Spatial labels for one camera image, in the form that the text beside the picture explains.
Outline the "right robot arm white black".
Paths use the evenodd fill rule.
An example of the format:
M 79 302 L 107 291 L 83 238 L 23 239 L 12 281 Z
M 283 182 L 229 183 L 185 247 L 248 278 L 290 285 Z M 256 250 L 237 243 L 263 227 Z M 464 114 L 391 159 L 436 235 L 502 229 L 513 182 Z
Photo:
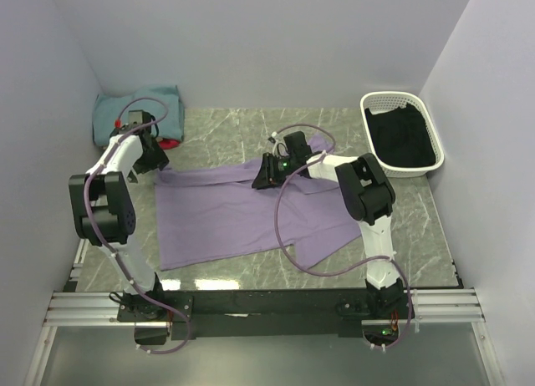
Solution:
M 410 285 L 395 261 L 391 236 L 395 191 L 375 156 L 367 153 L 346 157 L 333 155 L 330 150 L 314 151 L 301 131 L 285 136 L 283 143 L 287 154 L 264 153 L 252 181 L 254 190 L 281 189 L 274 208 L 274 230 L 283 254 L 299 271 L 316 277 L 336 277 L 365 266 L 366 305 L 374 317 L 394 316 L 403 303 L 410 305 Z M 338 272 L 322 273 L 302 267 L 290 257 L 279 232 L 278 213 L 283 192 L 296 175 L 336 183 L 346 211 L 359 225 L 364 260 Z

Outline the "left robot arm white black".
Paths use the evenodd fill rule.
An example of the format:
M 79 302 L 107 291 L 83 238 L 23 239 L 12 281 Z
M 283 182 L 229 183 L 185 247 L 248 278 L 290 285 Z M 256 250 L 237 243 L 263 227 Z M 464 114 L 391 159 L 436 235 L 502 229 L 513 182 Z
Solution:
M 85 173 L 69 178 L 69 195 L 78 236 L 98 247 L 120 274 L 123 293 L 110 294 L 120 308 L 145 320 L 167 314 L 160 279 L 143 257 L 134 238 L 136 214 L 128 184 L 138 175 L 163 170 L 165 151 L 151 133 L 155 117 L 144 110 L 128 112 L 128 122 L 117 122 L 98 162 Z

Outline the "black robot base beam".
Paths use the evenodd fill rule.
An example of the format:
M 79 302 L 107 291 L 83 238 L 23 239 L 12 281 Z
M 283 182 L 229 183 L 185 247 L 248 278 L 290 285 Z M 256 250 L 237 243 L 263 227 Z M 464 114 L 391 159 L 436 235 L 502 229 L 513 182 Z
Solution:
M 159 291 L 159 307 L 138 295 L 111 292 L 119 323 L 136 325 L 148 345 L 185 338 L 336 334 L 360 338 L 369 320 L 413 318 L 405 291 L 364 288 Z

